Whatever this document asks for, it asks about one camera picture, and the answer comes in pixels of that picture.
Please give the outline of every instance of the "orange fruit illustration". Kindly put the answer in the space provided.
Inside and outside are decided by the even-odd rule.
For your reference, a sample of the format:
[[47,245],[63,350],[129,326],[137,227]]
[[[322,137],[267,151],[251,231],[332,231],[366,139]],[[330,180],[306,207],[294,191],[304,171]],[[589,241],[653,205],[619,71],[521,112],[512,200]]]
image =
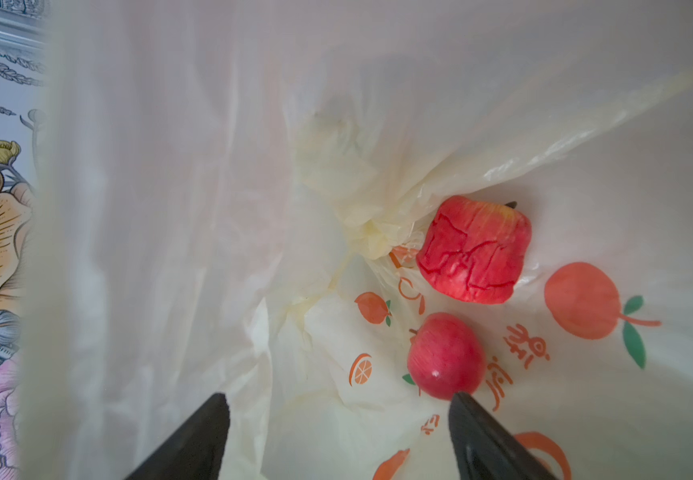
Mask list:
[[[525,432],[515,435],[515,440],[517,440],[520,445],[524,446],[526,450],[539,450],[552,457],[555,462],[557,462],[557,465],[560,466],[560,469],[563,470],[561,480],[571,480],[571,466],[568,463],[568,459],[565,457],[563,449],[554,443],[551,438],[538,432]],[[539,463],[549,472],[552,471],[547,465],[547,462],[541,458],[536,459],[539,460]]]
[[367,353],[358,355],[352,364],[352,368],[349,371],[349,384],[352,385],[352,380],[357,385],[362,385],[371,378],[371,371],[373,370],[373,364],[370,359],[371,356]]
[[621,312],[613,280],[594,265],[578,262],[557,270],[546,282],[544,300],[557,323],[587,340],[607,337],[621,320],[642,326],[661,322],[630,318]]
[[406,457],[410,453],[410,448],[407,450],[400,450],[398,453],[394,454],[389,460],[379,465],[376,473],[373,474],[373,480],[392,480],[392,477],[399,470]]
[[392,315],[390,313],[390,307],[376,293],[363,293],[358,296],[354,302],[357,304],[357,307],[360,308],[360,313],[363,314],[365,320],[368,320],[368,322],[374,325],[388,320]]

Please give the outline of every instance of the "shriveled apple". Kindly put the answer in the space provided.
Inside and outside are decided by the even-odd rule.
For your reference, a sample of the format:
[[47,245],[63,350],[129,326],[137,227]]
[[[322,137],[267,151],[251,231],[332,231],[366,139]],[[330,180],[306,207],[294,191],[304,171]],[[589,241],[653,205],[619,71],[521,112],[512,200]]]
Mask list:
[[440,293],[463,302],[504,303],[530,241],[530,220],[510,206],[450,197],[438,208],[416,262]]

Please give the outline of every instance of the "red apple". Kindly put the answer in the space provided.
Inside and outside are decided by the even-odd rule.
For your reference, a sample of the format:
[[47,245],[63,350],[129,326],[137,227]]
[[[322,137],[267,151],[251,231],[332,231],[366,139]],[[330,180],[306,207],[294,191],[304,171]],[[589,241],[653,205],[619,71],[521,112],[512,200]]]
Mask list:
[[439,293],[462,302],[504,303],[530,241],[531,223],[517,210],[450,197],[429,225],[416,263]]
[[486,355],[466,323],[433,313],[413,337],[408,372],[423,392],[450,400],[457,392],[477,389],[486,375]]

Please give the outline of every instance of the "white plastic bag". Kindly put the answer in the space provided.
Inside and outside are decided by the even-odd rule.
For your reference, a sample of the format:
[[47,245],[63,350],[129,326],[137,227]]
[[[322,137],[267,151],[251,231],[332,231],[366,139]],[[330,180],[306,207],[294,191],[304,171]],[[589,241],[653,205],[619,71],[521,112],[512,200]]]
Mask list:
[[[558,478],[693,478],[693,8],[516,6],[473,6],[389,53],[328,52],[287,104],[300,183],[268,296],[268,478],[385,478],[398,453],[395,478],[457,478],[448,403],[407,377],[409,330],[438,311],[489,354],[475,397]],[[504,306],[442,296],[398,258],[454,194],[517,200],[533,222]],[[604,338],[545,304],[576,262],[616,285]],[[363,318],[365,293],[387,321]]]
[[[447,404],[403,379],[408,330],[445,310],[509,374],[476,398],[559,478],[693,478],[693,2],[63,9],[25,475],[122,478],[223,391],[222,478],[371,478],[407,448],[395,478],[456,478]],[[505,306],[388,256],[449,195],[562,157],[474,194],[534,225]],[[543,286],[575,261],[663,322],[639,329],[645,370],[623,323],[553,321]],[[547,346],[527,367],[517,323]]]

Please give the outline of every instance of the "plastic bag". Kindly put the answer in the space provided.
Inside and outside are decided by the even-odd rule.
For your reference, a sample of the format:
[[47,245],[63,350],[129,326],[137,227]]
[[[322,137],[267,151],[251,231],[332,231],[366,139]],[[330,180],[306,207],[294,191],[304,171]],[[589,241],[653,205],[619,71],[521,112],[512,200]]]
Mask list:
[[[440,310],[504,371],[476,398],[559,478],[693,474],[693,3],[57,8],[25,475],[122,478],[224,391],[222,478],[371,478],[407,448],[395,478],[455,478],[447,404],[403,379]],[[476,194],[534,223],[514,297],[431,291],[409,257],[437,205],[523,174]],[[626,324],[553,321],[542,288],[575,261],[663,322],[635,327],[645,370]],[[543,357],[506,345],[518,323]]]
[[[406,368],[438,311],[489,353],[475,398],[558,478],[693,478],[693,9],[514,6],[458,12],[398,52],[328,52],[286,106],[300,183],[267,297],[268,478],[384,478],[395,455],[394,478],[457,478],[448,404]],[[484,33],[457,29],[480,14]],[[516,200],[533,222],[503,306],[442,296],[413,262],[454,194]],[[613,300],[590,306],[604,335],[548,308],[572,264],[610,279]],[[364,316],[365,295],[387,308]]]

